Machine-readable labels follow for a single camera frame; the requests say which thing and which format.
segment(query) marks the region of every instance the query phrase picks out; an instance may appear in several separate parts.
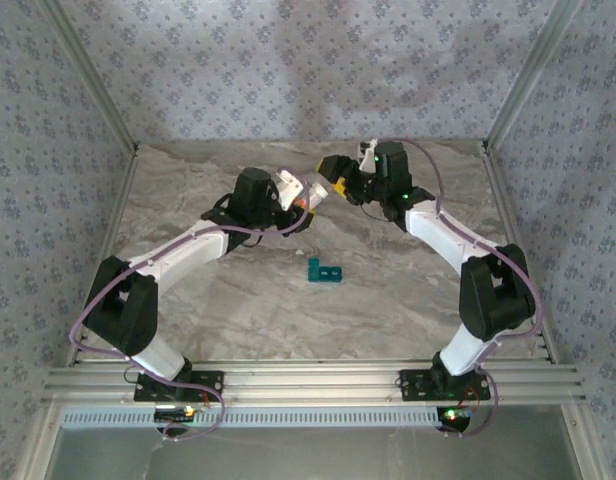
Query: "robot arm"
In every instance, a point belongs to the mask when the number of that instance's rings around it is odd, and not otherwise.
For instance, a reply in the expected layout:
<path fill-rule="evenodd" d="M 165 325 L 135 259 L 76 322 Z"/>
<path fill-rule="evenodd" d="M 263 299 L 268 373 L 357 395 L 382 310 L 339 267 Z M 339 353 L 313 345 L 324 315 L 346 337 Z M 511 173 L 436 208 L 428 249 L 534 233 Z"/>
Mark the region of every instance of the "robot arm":
<path fill-rule="evenodd" d="M 146 261 L 147 264 L 106 295 L 84 325 L 147 370 L 168 380 L 189 381 L 190 363 L 157 333 L 158 298 L 190 272 L 226 255 L 251 236 L 243 231 L 220 230 L 221 226 L 242 230 L 275 226 L 278 230 L 287 230 L 301 219 L 305 203 L 299 195 L 303 185 L 289 172 L 282 171 L 278 175 L 280 182 L 275 185 L 263 170 L 246 168 L 237 178 L 233 193 L 221 198 L 186 232 L 127 261 L 114 256 L 104 260 L 88 302 L 125 270 Z M 312 208 L 327 192 L 315 183 L 309 195 L 311 211 L 285 236 L 308 228 L 314 218 Z M 216 229 L 196 234 L 213 227 Z"/>
<path fill-rule="evenodd" d="M 449 228 L 437 213 L 434 196 L 412 185 L 401 143 L 361 144 L 359 157 L 359 162 L 344 156 L 326 157 L 317 170 L 352 205 L 379 202 L 387 220 L 430 245 L 461 277 L 462 325 L 435 355 L 430 372 L 440 395 L 461 392 L 476 363 L 497 337 L 517 328 L 535 311 L 532 295 L 522 280 L 478 245 L 496 248 L 527 272 L 523 252 L 513 244 L 500 247 L 443 212 L 446 221 L 476 242 L 467 242 Z"/>

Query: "marble surface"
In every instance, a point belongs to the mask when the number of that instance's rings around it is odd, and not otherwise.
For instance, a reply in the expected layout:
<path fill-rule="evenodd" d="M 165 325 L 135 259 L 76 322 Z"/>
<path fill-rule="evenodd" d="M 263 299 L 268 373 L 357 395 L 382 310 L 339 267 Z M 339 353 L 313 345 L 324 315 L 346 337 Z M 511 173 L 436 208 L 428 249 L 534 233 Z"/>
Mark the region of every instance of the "marble surface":
<path fill-rule="evenodd" d="M 447 209 L 480 235 L 503 242 L 476 141 L 428 142 L 448 191 Z M 354 142 L 202 143 L 141 146 L 115 243 L 121 258 L 144 253 L 188 228 L 246 166 L 290 166 L 318 179 L 330 154 Z M 436 192 L 432 169 L 409 151 L 415 182 Z M 378 207 L 367 206 L 379 215 Z M 227 358 L 430 358 L 457 330 L 458 276 L 431 248 L 373 220 L 341 197 L 318 207 L 313 225 L 288 238 L 238 248 L 160 298 L 160 332 L 191 360 Z M 340 265 L 341 284 L 311 284 L 308 257 Z M 97 344 L 94 336 L 88 341 Z M 498 355 L 541 356 L 534 339 Z"/>

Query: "patterned wallpaper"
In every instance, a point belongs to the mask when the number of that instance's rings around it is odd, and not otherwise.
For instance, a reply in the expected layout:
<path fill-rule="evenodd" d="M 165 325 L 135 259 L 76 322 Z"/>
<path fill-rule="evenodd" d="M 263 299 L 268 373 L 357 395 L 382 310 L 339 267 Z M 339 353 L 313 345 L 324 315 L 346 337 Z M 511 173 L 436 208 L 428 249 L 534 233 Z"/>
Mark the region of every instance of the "patterned wallpaper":
<path fill-rule="evenodd" d="M 0 479 L 65 361 L 127 158 L 34 3 L 0 2 Z"/>
<path fill-rule="evenodd" d="M 616 474 L 616 0 L 584 4 L 498 153 Z"/>
<path fill-rule="evenodd" d="M 136 140 L 482 138 L 552 0 L 63 2 Z"/>

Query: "purple cable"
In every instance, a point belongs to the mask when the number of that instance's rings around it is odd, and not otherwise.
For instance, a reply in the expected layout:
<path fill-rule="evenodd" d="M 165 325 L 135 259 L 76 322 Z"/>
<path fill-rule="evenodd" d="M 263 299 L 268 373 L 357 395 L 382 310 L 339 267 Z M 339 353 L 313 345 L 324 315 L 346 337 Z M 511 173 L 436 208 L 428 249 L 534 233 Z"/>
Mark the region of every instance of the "purple cable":
<path fill-rule="evenodd" d="M 526 273 L 515 262 L 510 260 L 508 257 L 503 255 L 502 253 L 500 253 L 496 249 L 490 247 L 489 245 L 486 245 L 483 242 L 480 242 L 479 240 L 474 238 L 472 235 L 470 235 L 469 233 L 466 233 L 465 231 L 463 231 L 461 228 L 459 228 L 456 225 L 454 225 L 450 220 L 448 220 L 446 218 L 446 216 L 444 215 L 444 212 L 442 211 L 442 204 L 443 204 L 444 196 L 445 196 L 444 182 L 443 182 L 443 180 L 441 178 L 441 172 L 439 171 L 439 167 L 437 166 L 437 162 L 435 162 L 435 159 L 432 157 L 432 155 L 430 155 L 430 152 L 428 152 L 428 150 L 425 147 L 420 145 L 418 142 L 415 142 L 413 140 L 409 140 L 407 138 L 387 138 L 387 139 L 382 139 L 382 141 L 384 141 L 384 142 L 404 142 L 404 143 L 408 143 L 408 144 L 412 145 L 413 147 L 416 147 L 417 149 L 419 149 L 426 156 L 426 158 L 430 162 L 430 165 L 432 166 L 432 169 L 435 171 L 435 177 L 437 177 L 437 184 L 439 186 L 439 195 L 437 196 L 437 201 L 435 203 L 435 210 L 437 211 L 437 216 L 439 217 L 439 219 L 453 233 L 455 233 L 456 235 L 459 235 L 461 238 L 463 238 L 467 242 L 470 242 L 473 245 L 475 245 L 475 246 L 477 246 L 479 248 L 482 248 L 483 250 L 487 251 L 488 253 L 494 255 L 498 260 L 500 260 L 501 262 L 506 264 L 508 267 L 510 267 L 510 269 L 513 272 L 515 272 L 519 276 L 519 278 L 521 278 L 521 280 L 526 284 L 526 286 L 528 287 L 528 290 L 530 290 L 530 294 L 532 295 L 532 297 L 533 297 L 533 299 L 535 301 L 535 305 L 536 305 L 536 309 L 537 309 L 536 310 L 536 321 L 535 321 L 535 324 L 527 332 L 523 332 L 523 333 L 509 333 L 509 334 L 500 335 L 499 337 L 497 337 L 497 340 L 502 340 L 502 339 L 506 339 L 506 338 L 508 338 L 508 339 L 513 339 L 513 338 L 522 339 L 522 338 L 528 338 L 528 337 L 531 337 L 531 336 L 535 335 L 539 330 L 541 330 L 541 327 L 542 327 L 542 324 L 543 324 L 543 320 L 544 320 L 544 305 L 543 305 L 543 302 L 541 300 L 541 294 L 539 293 L 539 289 L 534 284 L 534 282 L 532 280 L 530 280 L 528 275 L 526 275 Z M 494 352 L 498 347 L 499 347 L 499 343 L 498 342 L 492 343 L 490 346 L 488 346 L 486 348 L 486 350 L 484 350 L 484 352 L 479 356 L 479 358 L 476 360 L 475 363 L 477 365 L 481 364 L 481 362 L 483 362 L 486 359 L 486 357 L 488 355 L 490 355 L 492 352 Z M 489 372 L 487 372 L 486 370 L 483 370 L 481 367 L 475 368 L 475 372 L 479 373 L 479 374 L 482 374 L 482 375 L 485 375 L 486 378 L 488 379 L 488 383 L 492 387 L 492 393 L 493 393 L 493 406 L 492 406 L 492 410 L 491 410 L 490 415 L 488 416 L 488 418 L 486 419 L 486 421 L 482 425 L 480 425 L 475 430 L 473 430 L 471 432 L 468 432 L 468 433 L 465 433 L 465 434 L 456 433 L 456 436 L 458 436 L 458 437 L 471 437 L 473 435 L 477 435 L 477 434 L 483 432 L 486 428 L 488 428 L 488 426 L 490 426 L 490 424 L 495 419 L 495 416 L 497 415 L 497 408 L 499 407 L 499 391 L 497 390 L 497 384 L 495 382 L 495 379 L 492 377 L 492 375 Z"/>
<path fill-rule="evenodd" d="M 170 252 L 172 252 L 173 250 L 175 250 L 176 248 L 181 247 L 182 245 L 185 245 L 186 243 L 188 243 L 189 241 L 193 240 L 194 238 L 201 236 L 201 235 L 205 235 L 206 233 L 210 233 L 210 232 L 216 232 L 216 231 L 223 231 L 223 232 L 239 232 L 239 233 L 246 233 L 249 235 L 257 235 L 259 236 L 273 236 L 273 235 L 284 235 L 286 233 L 290 233 L 292 231 L 294 231 L 296 228 L 298 228 L 306 219 L 306 217 L 308 216 L 308 212 L 310 210 L 310 188 L 308 186 L 308 183 L 306 181 L 304 181 L 303 179 L 301 179 L 293 170 L 289 169 L 289 168 L 282 168 L 281 170 L 285 170 L 288 173 L 290 173 L 291 175 L 293 175 L 295 178 L 299 179 L 299 181 L 301 182 L 301 184 L 304 187 L 303 190 L 303 197 L 304 200 L 306 202 L 306 205 L 303 209 L 303 213 L 301 214 L 301 216 L 299 217 L 299 220 L 297 220 L 294 224 L 292 224 L 289 227 L 283 228 L 281 230 L 269 230 L 269 231 L 261 231 L 261 230 L 252 230 L 249 228 L 243 228 L 243 227 L 236 227 L 236 226 L 232 226 L 232 225 L 215 225 L 212 227 L 206 227 L 206 228 L 201 228 L 189 235 L 186 235 L 185 237 L 180 238 L 179 240 L 177 240 L 176 242 L 174 242 L 171 245 L 168 245 L 167 247 L 164 247 L 162 250 L 158 251 L 155 255 L 153 255 L 151 258 L 148 258 L 142 262 L 139 262 L 136 265 L 133 265 L 132 267 L 130 267 L 128 270 L 126 270 L 125 272 L 123 272 L 122 274 L 118 275 L 117 277 L 115 277 L 114 279 L 111 280 L 111 282 L 106 285 L 97 295 L 95 295 L 95 297 L 90 301 L 90 303 L 88 303 L 88 305 L 86 305 L 86 308 L 84 308 L 84 310 L 81 312 L 81 314 L 79 315 L 79 317 L 77 317 L 77 320 L 75 321 L 75 323 L 73 324 L 72 328 L 70 329 L 70 333 L 68 334 L 68 338 L 70 339 L 70 343 L 72 343 L 75 347 L 77 347 L 80 350 L 83 350 L 85 352 L 91 352 L 91 353 L 96 353 L 96 354 L 100 354 L 100 355 L 112 355 L 113 357 L 117 357 L 120 359 L 123 359 L 125 361 L 127 361 L 128 363 L 130 363 L 131 365 L 135 366 L 136 368 L 138 368 L 141 372 L 144 372 L 146 375 L 148 375 L 150 378 L 152 378 L 153 380 L 160 382 L 164 385 L 168 385 L 170 387 L 176 387 L 176 388 L 187 388 L 187 389 L 194 389 L 194 390 L 200 390 L 202 392 L 206 392 L 209 393 L 210 395 L 212 395 L 213 397 L 215 397 L 219 403 L 221 404 L 221 411 L 219 412 L 219 415 L 217 417 L 217 420 L 215 421 L 215 423 L 213 423 L 210 427 L 208 427 L 207 429 L 193 434 L 193 435 L 188 435 L 185 437 L 175 437 L 174 440 L 175 442 L 181 442 L 181 441 L 186 441 L 186 440 L 193 440 L 196 438 L 202 438 L 205 437 L 209 434 L 211 434 L 212 432 L 214 432 L 215 430 L 217 430 L 219 428 L 219 426 L 221 425 L 221 423 L 223 422 L 224 419 L 224 415 L 226 413 L 226 403 L 223 399 L 223 397 L 221 396 L 221 394 L 215 390 L 214 388 L 210 388 L 210 387 L 206 387 L 204 385 L 196 385 L 193 383 L 181 383 L 181 382 L 174 382 L 172 380 L 169 380 L 167 378 L 162 377 L 161 375 L 157 375 L 154 372 L 151 372 L 149 370 L 146 370 L 145 367 L 143 367 L 141 364 L 139 364 L 138 362 L 136 362 L 135 360 L 133 360 L 132 358 L 124 355 L 123 353 L 119 352 L 118 350 L 112 350 L 112 349 L 106 349 L 106 348 L 95 348 L 95 347 L 90 347 L 88 345 L 84 345 L 83 343 L 81 343 L 79 340 L 77 340 L 77 333 L 79 332 L 79 328 L 83 325 L 84 321 L 86 320 L 86 318 L 88 318 L 88 315 L 90 315 L 90 313 L 94 310 L 94 308 L 105 298 L 105 296 L 110 293 L 112 291 L 113 288 L 115 288 L 117 285 L 119 285 L 119 283 L 121 283 L 123 280 L 125 280 L 126 278 L 128 278 L 130 275 L 132 275 L 133 273 L 135 273 L 137 270 L 140 270 L 142 268 L 144 268 L 145 266 L 147 266 L 149 264 L 149 262 L 154 262 L 159 260 L 160 258 L 164 257 L 165 255 L 168 255 Z M 171 440 L 170 437 L 168 437 L 166 435 L 166 432 L 173 428 L 173 426 L 175 426 L 175 423 L 170 423 L 168 424 L 163 431 L 163 438 L 164 440 Z"/>

